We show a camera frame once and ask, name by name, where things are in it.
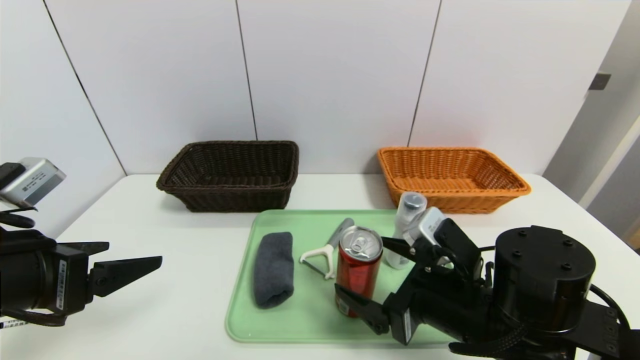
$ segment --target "vegetable peeler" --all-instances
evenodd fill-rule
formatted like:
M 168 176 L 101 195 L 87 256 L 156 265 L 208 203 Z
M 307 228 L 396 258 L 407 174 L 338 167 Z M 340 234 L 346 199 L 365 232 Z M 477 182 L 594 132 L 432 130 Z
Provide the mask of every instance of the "vegetable peeler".
M 342 239 L 341 237 L 342 232 L 346 228 L 354 225 L 355 223 L 352 218 L 344 219 L 344 221 L 342 221 L 342 223 L 338 226 L 338 228 L 333 232 L 333 234 L 329 238 L 329 241 L 326 243 L 326 245 L 321 248 L 310 250 L 302 254 L 302 256 L 300 256 L 300 263 L 304 263 L 308 265 L 310 268 L 319 272 L 320 274 L 323 274 L 325 280 L 333 279 L 335 277 L 335 270 L 333 269 L 333 250 L 336 247 L 338 247 L 338 243 L 340 243 L 340 240 Z M 307 258 L 316 256 L 316 255 L 324 255 L 326 257 L 327 263 L 329 264 L 328 272 L 324 273 L 318 267 L 314 266 L 312 263 L 309 263 L 307 261 Z

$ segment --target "orange wicker basket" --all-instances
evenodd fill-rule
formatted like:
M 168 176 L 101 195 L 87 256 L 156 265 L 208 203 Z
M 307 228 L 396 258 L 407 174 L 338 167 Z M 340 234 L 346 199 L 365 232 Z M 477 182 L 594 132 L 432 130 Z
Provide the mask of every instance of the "orange wicker basket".
M 492 213 L 531 192 L 496 155 L 475 147 L 384 147 L 378 159 L 396 206 L 419 192 L 444 213 Z

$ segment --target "wicker basket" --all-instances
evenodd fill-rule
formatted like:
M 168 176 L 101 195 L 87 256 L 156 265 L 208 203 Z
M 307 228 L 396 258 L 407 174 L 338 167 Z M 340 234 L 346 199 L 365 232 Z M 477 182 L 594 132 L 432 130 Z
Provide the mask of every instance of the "wicker basket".
M 156 186 L 194 212 L 284 209 L 298 176 L 289 141 L 197 142 L 185 146 Z
M 531 192 L 496 155 L 473 147 L 386 147 L 378 159 L 396 206 L 413 191 L 445 213 L 491 213 Z

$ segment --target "plastic bottle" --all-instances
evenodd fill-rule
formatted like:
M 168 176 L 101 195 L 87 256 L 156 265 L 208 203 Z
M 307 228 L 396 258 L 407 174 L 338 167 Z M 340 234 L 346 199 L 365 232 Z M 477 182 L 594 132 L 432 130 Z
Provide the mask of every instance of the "plastic bottle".
M 398 210 L 396 212 L 396 229 L 393 237 L 402 239 L 406 226 L 427 208 L 427 198 L 417 192 L 405 192 L 400 196 Z M 409 259 L 385 249 L 385 261 L 389 266 L 402 269 L 409 263 Z

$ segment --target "green tray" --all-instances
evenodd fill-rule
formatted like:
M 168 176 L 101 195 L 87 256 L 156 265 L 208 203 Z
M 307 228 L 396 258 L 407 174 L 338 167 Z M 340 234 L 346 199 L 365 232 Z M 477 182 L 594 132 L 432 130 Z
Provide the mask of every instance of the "green tray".
M 335 280 L 324 278 L 299 262 L 305 251 L 326 244 L 335 228 L 347 217 L 356 225 L 374 229 L 382 236 L 394 230 L 394 210 L 269 210 L 253 222 L 240 273 L 236 280 L 226 328 L 229 336 L 246 343 L 396 343 L 391 334 L 375 335 L 360 319 L 344 316 L 335 305 Z M 262 237 L 269 233 L 289 231 L 293 235 L 294 293 L 280 306 L 259 309 L 253 297 L 253 264 Z M 337 250 L 333 263 L 337 264 Z M 324 256 L 310 262 L 326 269 Z M 373 299 L 383 302 L 396 291 L 411 270 L 389 267 L 383 260 L 378 272 Z M 418 327 L 412 345 L 454 341 L 448 335 L 427 325 Z

